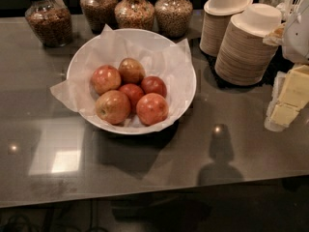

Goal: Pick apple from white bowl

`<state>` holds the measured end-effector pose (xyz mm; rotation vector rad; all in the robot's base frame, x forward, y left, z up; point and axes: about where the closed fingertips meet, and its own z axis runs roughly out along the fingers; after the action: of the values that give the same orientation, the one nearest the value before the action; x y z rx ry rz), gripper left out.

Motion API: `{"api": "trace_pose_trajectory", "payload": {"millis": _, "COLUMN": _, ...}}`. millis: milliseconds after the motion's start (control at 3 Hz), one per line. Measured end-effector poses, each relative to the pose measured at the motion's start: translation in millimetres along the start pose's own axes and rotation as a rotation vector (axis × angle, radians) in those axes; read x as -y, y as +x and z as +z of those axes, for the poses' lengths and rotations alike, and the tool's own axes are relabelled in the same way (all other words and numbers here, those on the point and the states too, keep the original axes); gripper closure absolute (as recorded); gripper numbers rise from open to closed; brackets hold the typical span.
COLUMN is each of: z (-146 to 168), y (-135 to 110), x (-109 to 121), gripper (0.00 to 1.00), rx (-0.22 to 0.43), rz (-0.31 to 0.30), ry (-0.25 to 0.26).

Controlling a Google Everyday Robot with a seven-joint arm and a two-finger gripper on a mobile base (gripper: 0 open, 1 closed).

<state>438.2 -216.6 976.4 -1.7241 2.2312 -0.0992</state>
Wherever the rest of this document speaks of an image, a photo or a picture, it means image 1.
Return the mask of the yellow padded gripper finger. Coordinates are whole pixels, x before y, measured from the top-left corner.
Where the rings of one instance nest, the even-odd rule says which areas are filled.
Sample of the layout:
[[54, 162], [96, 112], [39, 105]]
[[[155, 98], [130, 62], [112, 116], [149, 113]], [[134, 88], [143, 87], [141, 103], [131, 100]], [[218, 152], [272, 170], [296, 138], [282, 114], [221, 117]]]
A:
[[263, 38], [263, 43], [270, 46], [278, 46], [283, 43], [285, 24], [282, 23]]
[[309, 102], [309, 66], [295, 64], [287, 73], [278, 72], [271, 96], [265, 128], [283, 131]]

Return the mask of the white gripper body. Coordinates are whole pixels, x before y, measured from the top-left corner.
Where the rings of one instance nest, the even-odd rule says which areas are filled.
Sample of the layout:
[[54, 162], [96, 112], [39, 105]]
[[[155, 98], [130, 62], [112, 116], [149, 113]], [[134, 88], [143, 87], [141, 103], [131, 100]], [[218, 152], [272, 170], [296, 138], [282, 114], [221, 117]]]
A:
[[300, 0], [288, 18], [282, 52], [293, 63], [309, 64], [309, 0]]

